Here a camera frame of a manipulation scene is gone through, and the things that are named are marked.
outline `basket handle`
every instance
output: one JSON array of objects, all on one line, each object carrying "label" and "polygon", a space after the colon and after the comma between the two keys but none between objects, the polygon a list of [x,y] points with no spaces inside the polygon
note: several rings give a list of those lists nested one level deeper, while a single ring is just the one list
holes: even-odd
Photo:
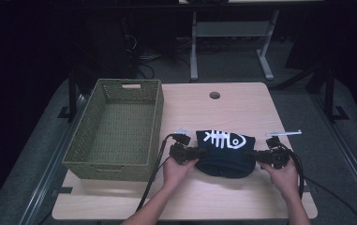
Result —
[{"label": "basket handle", "polygon": [[112,169],[97,169],[97,172],[112,172],[112,173],[120,173],[122,170],[112,170]]}]

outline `table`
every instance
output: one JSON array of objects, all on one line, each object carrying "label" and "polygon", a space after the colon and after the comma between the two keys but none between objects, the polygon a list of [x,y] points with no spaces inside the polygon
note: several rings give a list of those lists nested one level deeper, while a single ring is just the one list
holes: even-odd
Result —
[{"label": "table", "polygon": [[[160,141],[178,128],[196,131],[218,129],[256,138],[255,149],[267,149],[265,132],[283,131],[275,105],[263,83],[163,84],[164,109]],[[210,98],[218,92],[219,99]],[[196,145],[195,134],[190,145]],[[290,147],[286,136],[280,141]],[[173,144],[167,142],[166,148]],[[156,175],[148,198],[163,182]],[[81,180],[71,171],[62,185],[71,193],[60,193],[52,211],[55,219],[125,219],[136,210],[146,182]],[[310,218],[318,211],[309,192],[303,203]],[[176,190],[160,219],[271,219],[287,218],[288,211],[270,176],[259,166],[248,177],[213,177],[194,168]]]}]

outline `metal stand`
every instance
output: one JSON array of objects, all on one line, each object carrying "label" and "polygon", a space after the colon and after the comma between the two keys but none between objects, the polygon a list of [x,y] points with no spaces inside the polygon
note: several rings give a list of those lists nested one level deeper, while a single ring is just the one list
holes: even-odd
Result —
[{"label": "metal stand", "polygon": [[73,71],[69,74],[67,85],[69,88],[69,107],[63,107],[58,118],[68,118],[67,122],[70,123],[77,112],[76,83],[74,81]]},{"label": "metal stand", "polygon": [[265,37],[265,42],[257,56],[260,60],[265,78],[271,81],[274,75],[266,60],[266,52],[271,42],[279,10],[275,10],[270,21],[265,22],[197,22],[196,11],[193,12],[192,51],[190,54],[190,80],[196,81],[198,61],[196,57],[196,37]]}]

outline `white fish skeleton print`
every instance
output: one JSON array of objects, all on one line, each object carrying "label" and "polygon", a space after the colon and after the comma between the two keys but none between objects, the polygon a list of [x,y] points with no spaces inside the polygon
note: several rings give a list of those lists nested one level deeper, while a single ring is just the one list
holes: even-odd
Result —
[{"label": "white fish skeleton print", "polygon": [[224,148],[225,141],[227,143],[227,147],[231,149],[238,149],[245,145],[246,140],[245,136],[235,133],[223,132],[218,130],[211,130],[211,133],[206,131],[204,142],[208,140],[211,141],[211,144],[214,144],[216,147]]}]

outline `green wicker basket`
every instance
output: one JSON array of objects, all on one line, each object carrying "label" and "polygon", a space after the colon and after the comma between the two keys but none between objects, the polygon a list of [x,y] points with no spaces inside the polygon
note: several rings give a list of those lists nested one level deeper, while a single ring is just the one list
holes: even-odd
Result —
[{"label": "green wicker basket", "polygon": [[63,164],[81,179],[148,181],[163,103],[160,81],[98,80]]}]

